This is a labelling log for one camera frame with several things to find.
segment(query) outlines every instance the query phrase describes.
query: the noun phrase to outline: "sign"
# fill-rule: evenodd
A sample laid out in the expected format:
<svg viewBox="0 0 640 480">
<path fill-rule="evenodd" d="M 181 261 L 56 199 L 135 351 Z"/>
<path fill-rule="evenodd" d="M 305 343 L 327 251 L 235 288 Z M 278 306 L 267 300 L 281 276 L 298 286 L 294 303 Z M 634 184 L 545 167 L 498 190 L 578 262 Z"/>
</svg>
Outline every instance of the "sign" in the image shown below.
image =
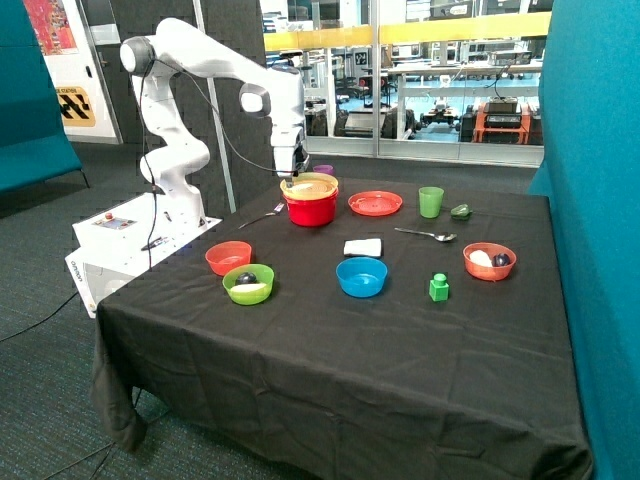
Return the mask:
<svg viewBox="0 0 640 480">
<path fill-rule="evenodd" d="M 24 0 L 43 56 L 78 53 L 61 0 Z"/>
<path fill-rule="evenodd" d="M 89 95 L 81 87 L 56 88 L 62 124 L 65 127 L 93 127 L 96 117 L 91 109 Z"/>
<path fill-rule="evenodd" d="M 356 52 L 356 65 L 369 65 L 369 54 L 367 52 Z"/>
</svg>

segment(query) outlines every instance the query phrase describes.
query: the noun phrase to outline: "white box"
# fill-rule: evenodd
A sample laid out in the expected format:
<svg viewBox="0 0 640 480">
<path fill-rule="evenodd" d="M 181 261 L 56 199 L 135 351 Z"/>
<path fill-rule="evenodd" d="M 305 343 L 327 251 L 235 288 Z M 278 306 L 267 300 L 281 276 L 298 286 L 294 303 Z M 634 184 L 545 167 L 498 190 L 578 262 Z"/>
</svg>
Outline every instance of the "white box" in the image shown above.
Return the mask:
<svg viewBox="0 0 640 480">
<path fill-rule="evenodd" d="M 207 217 L 199 227 L 174 225 L 164 213 L 167 198 L 156 200 L 145 193 L 73 225 L 80 248 L 65 261 L 91 318 L 102 299 L 221 222 Z M 159 245 L 143 250 L 156 239 Z"/>
</svg>

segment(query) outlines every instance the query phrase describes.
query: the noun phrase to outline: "fork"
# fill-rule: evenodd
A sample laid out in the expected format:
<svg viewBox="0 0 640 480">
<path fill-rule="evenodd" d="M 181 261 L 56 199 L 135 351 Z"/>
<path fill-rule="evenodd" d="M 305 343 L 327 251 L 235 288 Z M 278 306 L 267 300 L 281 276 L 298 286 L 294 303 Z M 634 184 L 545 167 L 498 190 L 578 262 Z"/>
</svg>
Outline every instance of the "fork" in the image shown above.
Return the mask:
<svg viewBox="0 0 640 480">
<path fill-rule="evenodd" d="M 258 220 L 262 220 L 263 218 L 266 218 L 266 217 L 273 217 L 273 216 L 275 216 L 275 215 L 278 215 L 278 214 L 282 211 L 282 209 L 283 209 L 283 208 L 284 208 L 284 203 L 283 203 L 283 202 L 280 202 L 278 205 L 276 205 L 276 206 L 273 208 L 273 211 L 271 211 L 271 212 L 269 212 L 269 213 L 265 213 L 265 214 L 264 214 L 264 215 L 262 215 L 261 217 L 255 218 L 255 219 L 253 219 L 253 220 L 251 220 L 251 221 L 249 221 L 249 222 L 247 222 L 247 223 L 243 223 L 242 225 L 240 225 L 240 226 L 238 227 L 238 230 L 240 230 L 241 228 L 246 227 L 247 225 L 251 225 L 252 223 L 257 222 Z"/>
</svg>

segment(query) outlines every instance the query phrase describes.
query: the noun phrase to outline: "glass window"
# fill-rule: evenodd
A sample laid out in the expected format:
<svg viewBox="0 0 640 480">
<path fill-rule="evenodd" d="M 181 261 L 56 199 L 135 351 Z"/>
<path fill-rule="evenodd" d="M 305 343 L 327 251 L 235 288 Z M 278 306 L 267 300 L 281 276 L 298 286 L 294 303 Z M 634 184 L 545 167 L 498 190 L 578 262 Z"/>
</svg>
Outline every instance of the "glass window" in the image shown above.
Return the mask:
<svg viewBox="0 0 640 480">
<path fill-rule="evenodd" d="M 271 30 L 305 45 L 294 61 L 310 152 L 539 165 L 552 0 L 261 0 L 263 11 L 274 3 L 287 18 Z"/>
</svg>

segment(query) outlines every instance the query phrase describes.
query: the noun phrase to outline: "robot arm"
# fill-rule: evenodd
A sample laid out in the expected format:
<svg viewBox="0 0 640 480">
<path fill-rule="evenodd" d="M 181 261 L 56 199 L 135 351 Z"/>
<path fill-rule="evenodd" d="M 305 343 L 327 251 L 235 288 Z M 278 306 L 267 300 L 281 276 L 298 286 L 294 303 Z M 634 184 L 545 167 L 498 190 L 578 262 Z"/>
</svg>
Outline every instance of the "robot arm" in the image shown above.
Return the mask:
<svg viewBox="0 0 640 480">
<path fill-rule="evenodd" d="M 242 109 L 251 116 L 272 120 L 271 146 L 278 176 L 291 182 L 298 171 L 305 170 L 309 159 L 302 149 L 304 90 L 295 68 L 265 69 L 175 18 L 160 22 L 155 35 L 126 40 L 120 56 L 132 74 L 136 101 L 148 130 L 167 144 L 146 155 L 141 170 L 147 180 L 153 179 L 172 197 L 185 221 L 204 218 L 200 192 L 184 177 L 208 163 L 209 150 L 188 132 L 176 107 L 169 80 L 181 71 L 243 82 Z"/>
</svg>

